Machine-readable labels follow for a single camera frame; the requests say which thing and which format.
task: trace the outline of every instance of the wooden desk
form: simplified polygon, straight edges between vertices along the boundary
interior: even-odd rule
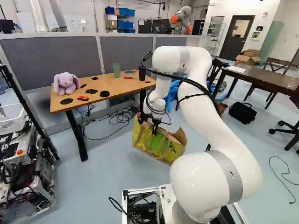
[[[57,95],[53,90],[53,85],[51,88],[51,103],[50,103],[50,112],[51,113],[58,113],[58,112],[65,112],[66,116],[70,122],[70,125],[73,129],[75,137],[78,142],[79,153],[81,157],[81,161],[86,161],[88,159],[86,146],[84,143],[84,136],[82,134],[81,126],[76,123],[76,119],[72,113],[72,109],[76,109],[78,107],[89,105],[92,103],[100,102],[103,100],[119,97],[122,95],[126,95],[128,93],[132,93],[135,91],[140,91],[140,107],[142,108],[143,100],[146,95],[146,89],[156,85],[156,81],[144,74],[139,74],[137,70],[133,70],[135,73],[128,73],[121,72],[119,78],[114,78],[114,73],[104,74],[93,76],[97,77],[98,79],[93,80],[93,77],[85,77],[80,78],[80,85],[86,84],[85,87],[79,88],[75,90],[70,95]],[[134,79],[124,79],[124,76],[130,76]],[[98,90],[96,94],[89,94],[85,91],[88,89],[95,89]],[[108,97],[101,97],[101,91],[109,91],[110,95]],[[88,97],[88,101],[81,101],[77,98],[79,96]],[[72,98],[73,101],[70,104],[62,105],[60,104],[61,100]]]
[[[259,69],[257,67],[246,65],[246,64],[238,64],[236,65],[236,67],[243,68],[246,70],[243,73],[240,73],[236,71],[231,71],[227,68],[223,68],[213,93],[214,97],[216,96],[220,88],[220,84],[223,82],[225,76],[231,76],[235,78],[228,91],[227,98],[232,93],[239,79],[256,84],[266,89],[271,89],[273,91],[283,93],[290,97],[298,94],[295,92],[295,90],[299,85],[299,79],[295,79],[293,81],[294,86],[292,88],[288,88],[287,86],[291,80],[290,76],[264,70],[264,69]]]

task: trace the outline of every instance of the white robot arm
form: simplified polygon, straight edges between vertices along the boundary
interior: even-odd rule
[[[177,23],[182,21],[182,32],[181,34],[190,34],[191,33],[191,25],[189,22],[189,16],[191,15],[191,7],[184,6],[182,7],[176,14],[174,14],[170,19],[170,27],[173,29],[178,28]]]
[[[208,51],[198,47],[163,46],[152,56],[154,70],[163,73],[184,72],[207,89],[206,76],[212,64]],[[161,111],[171,78],[157,76],[156,89],[144,101],[143,112],[161,119],[151,109]],[[178,99],[203,93],[183,82]],[[214,219],[221,206],[254,195],[262,186],[259,164],[242,141],[225,125],[208,96],[195,96],[181,101],[187,122],[204,135],[211,150],[179,157],[171,166],[172,188],[179,206],[197,223]]]

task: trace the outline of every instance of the cardboard box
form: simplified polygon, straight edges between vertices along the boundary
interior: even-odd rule
[[[236,57],[237,63],[254,65],[256,62],[260,62],[262,59],[259,57],[260,51],[254,49],[248,49],[243,52],[243,55]]]
[[[120,10],[118,8],[114,10],[114,15],[120,15]]]
[[[259,62],[261,61],[260,57],[248,57],[248,56],[245,56],[245,55],[238,55],[236,58],[236,62],[237,64],[247,64],[247,65],[254,65],[255,62]]]
[[[117,20],[117,16],[116,15],[107,15],[107,19],[109,19],[109,20]]]
[[[117,28],[117,20],[107,20],[107,29]]]

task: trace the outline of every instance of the plush toy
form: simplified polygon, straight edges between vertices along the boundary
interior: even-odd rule
[[[79,79],[69,72],[63,72],[54,76],[53,88],[54,92],[59,96],[62,96],[65,93],[72,94],[75,89],[78,89],[79,87]]]

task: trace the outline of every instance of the chair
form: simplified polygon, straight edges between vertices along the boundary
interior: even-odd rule
[[[212,69],[211,71],[211,74],[210,76],[208,76],[206,78],[207,82],[208,82],[208,85],[207,85],[207,88],[210,92],[212,92],[211,90],[211,87],[213,85],[213,81],[215,80],[216,76],[218,75],[219,71],[221,70],[221,68],[225,66],[225,64],[220,61],[219,59],[217,58],[214,58],[213,61],[212,61],[212,66],[210,68],[210,70]],[[178,105],[179,105],[179,101],[178,101],[178,96],[177,96],[177,105],[176,105],[176,111],[178,110]]]
[[[295,98],[295,97],[290,97],[290,100],[297,106],[297,108],[299,108],[299,98]],[[270,134],[275,134],[275,132],[284,132],[284,133],[290,133],[290,134],[294,134],[294,138],[285,146],[285,151],[289,151],[298,141],[299,141],[299,121],[297,122],[297,124],[290,125],[286,122],[284,122],[283,120],[278,122],[279,126],[288,126],[290,128],[290,130],[285,130],[285,129],[269,129],[269,133]]]
[[[288,62],[288,61],[284,61],[284,60],[279,60],[279,59],[275,59],[275,58],[272,58],[272,57],[268,57],[263,69],[266,69],[267,65],[270,65],[271,67],[271,70],[273,72],[276,72],[280,69],[284,69],[285,71],[283,72],[283,75],[285,75],[287,73],[287,71],[289,70],[289,68],[291,66],[293,66],[292,62]],[[272,101],[274,100],[274,98],[276,97],[277,95],[277,92],[274,92],[274,91],[271,91],[269,89],[266,89],[266,88],[263,88],[261,86],[258,86],[258,85],[255,85],[255,84],[252,84],[249,91],[247,92],[245,98],[244,98],[244,101],[247,100],[247,98],[252,94],[252,92],[254,91],[255,88],[258,88],[258,89],[261,89],[261,90],[265,90],[265,91],[268,91],[270,92],[268,98],[266,99],[266,102],[268,102],[268,104],[266,105],[265,109],[268,109],[268,107],[270,106],[270,104],[272,103]]]

